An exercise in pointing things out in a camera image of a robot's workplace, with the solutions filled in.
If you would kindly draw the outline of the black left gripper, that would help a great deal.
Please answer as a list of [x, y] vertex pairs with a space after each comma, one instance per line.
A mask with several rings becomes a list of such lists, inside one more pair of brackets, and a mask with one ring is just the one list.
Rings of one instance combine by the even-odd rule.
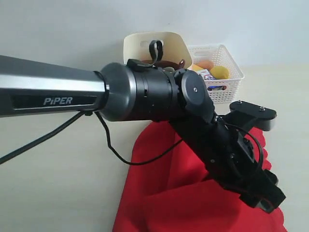
[[286, 199], [277, 186], [277, 176], [262, 167], [260, 144], [256, 160], [243, 129], [226, 123], [220, 116], [214, 116], [209, 123], [197, 116], [172, 119], [169, 123], [211, 177], [225, 190], [238, 193], [247, 206], [270, 214]]

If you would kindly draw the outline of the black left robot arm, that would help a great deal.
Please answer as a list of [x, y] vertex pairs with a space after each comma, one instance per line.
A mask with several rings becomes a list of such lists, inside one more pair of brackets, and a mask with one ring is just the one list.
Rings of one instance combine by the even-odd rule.
[[224, 116], [215, 111], [201, 76], [191, 70], [142, 71], [110, 63], [85, 71], [19, 58], [0, 58], [0, 115], [24, 116], [76, 111], [106, 121], [167, 121], [224, 189], [267, 213], [285, 200], [278, 178], [263, 169], [246, 139], [256, 127], [271, 129], [276, 112], [249, 102], [234, 102]]

